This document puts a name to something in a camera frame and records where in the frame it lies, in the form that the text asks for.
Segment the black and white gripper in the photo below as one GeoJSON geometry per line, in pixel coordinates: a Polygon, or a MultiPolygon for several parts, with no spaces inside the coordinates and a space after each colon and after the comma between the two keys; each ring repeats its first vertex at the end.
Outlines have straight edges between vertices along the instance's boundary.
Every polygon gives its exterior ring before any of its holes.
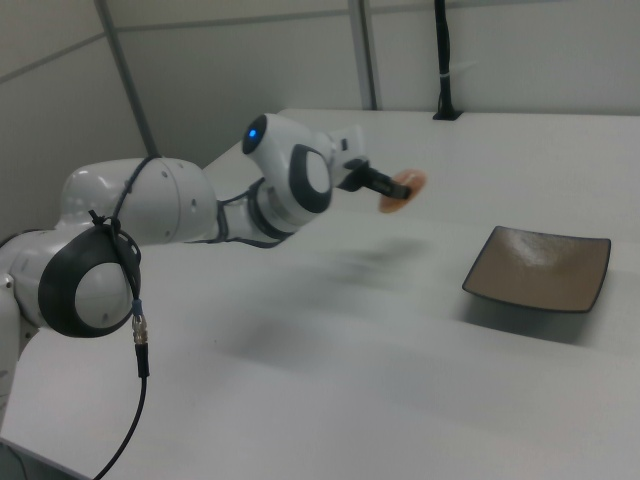
{"type": "MultiPolygon", "coordinates": [[[[334,145],[330,160],[333,186],[347,192],[359,190],[364,183],[364,171],[369,166],[363,130],[354,125],[331,131],[329,137],[334,145]]],[[[408,199],[411,194],[410,187],[373,168],[366,174],[366,187],[391,199],[408,199]]]]}

